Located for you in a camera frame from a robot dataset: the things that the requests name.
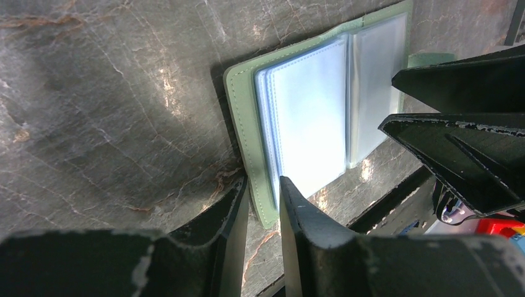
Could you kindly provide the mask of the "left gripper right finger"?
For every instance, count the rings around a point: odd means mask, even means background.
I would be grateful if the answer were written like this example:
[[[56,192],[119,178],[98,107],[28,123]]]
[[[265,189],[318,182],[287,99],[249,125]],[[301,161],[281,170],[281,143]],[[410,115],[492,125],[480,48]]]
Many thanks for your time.
[[[280,178],[287,296],[523,296],[524,255],[491,235],[356,233]]]

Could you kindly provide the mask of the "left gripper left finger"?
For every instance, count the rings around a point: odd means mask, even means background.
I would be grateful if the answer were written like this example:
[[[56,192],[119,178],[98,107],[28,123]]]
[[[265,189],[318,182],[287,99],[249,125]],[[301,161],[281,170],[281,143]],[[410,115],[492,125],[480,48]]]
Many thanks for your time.
[[[239,296],[249,199],[238,179],[170,233],[28,230],[1,242],[2,296]]]

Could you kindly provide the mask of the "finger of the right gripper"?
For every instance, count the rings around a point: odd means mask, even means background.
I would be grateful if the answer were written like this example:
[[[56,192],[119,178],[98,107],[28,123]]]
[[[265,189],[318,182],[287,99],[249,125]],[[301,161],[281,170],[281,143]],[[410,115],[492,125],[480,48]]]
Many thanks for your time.
[[[392,114],[379,129],[474,213],[524,211],[524,114]]]
[[[441,113],[522,113],[524,46],[404,69],[392,85]]]

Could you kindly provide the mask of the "green card holder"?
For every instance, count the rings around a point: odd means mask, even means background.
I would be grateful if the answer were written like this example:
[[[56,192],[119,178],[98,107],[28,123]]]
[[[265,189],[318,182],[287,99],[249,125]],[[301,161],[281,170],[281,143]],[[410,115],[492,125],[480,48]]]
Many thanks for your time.
[[[241,62],[223,75],[260,224],[279,219],[281,176],[309,197],[359,165],[400,113],[391,85],[402,69],[455,59],[409,53],[412,1],[344,22],[316,37]]]

